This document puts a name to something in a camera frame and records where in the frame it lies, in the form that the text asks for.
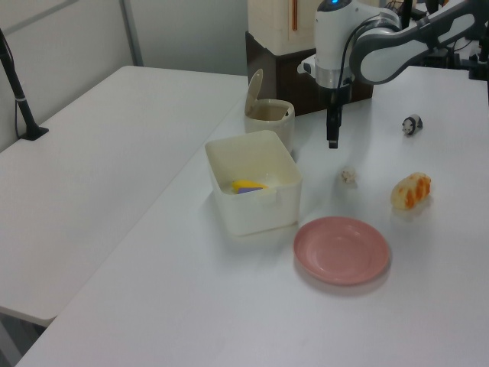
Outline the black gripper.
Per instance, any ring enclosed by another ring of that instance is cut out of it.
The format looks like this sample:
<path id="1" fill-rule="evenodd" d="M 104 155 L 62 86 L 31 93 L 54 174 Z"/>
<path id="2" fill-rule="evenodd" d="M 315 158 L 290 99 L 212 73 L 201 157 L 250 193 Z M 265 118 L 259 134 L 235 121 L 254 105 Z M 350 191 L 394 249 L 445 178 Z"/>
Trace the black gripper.
<path id="1" fill-rule="evenodd" d="M 325 88 L 319 86 L 319 104 L 328 109 L 326 116 L 326 140 L 329 148 L 338 147 L 339 129 L 342 126 L 343 106 L 351 101 L 351 86 L 346 85 L 341 88 Z"/>

